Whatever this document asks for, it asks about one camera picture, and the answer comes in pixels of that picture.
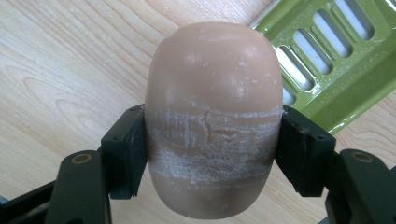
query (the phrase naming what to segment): wood grain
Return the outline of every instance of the wood grain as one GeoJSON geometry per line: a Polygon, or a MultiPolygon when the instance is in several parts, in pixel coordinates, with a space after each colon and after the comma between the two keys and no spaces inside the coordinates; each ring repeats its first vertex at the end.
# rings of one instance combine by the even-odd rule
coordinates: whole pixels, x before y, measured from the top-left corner
{"type": "MultiPolygon", "coordinates": [[[[250,24],[267,1],[0,1],[0,194],[56,178],[65,156],[97,149],[127,108],[145,99],[162,39],[197,21],[250,24]]],[[[336,135],[396,164],[396,91],[336,135]]],[[[204,221],[160,201],[145,172],[137,198],[112,201],[114,223],[318,223],[324,198],[300,198],[276,165],[249,209],[204,221]]]]}

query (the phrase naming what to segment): soap bar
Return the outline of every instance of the soap bar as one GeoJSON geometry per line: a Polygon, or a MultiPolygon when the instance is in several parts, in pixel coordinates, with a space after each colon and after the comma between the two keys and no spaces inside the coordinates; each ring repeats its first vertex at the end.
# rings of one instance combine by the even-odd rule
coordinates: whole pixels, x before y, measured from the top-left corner
{"type": "Polygon", "coordinates": [[[164,204],[200,219],[246,210],[270,173],[282,112],[279,63],[258,32],[200,22],[166,37],[145,102],[148,168],[164,204]]]}

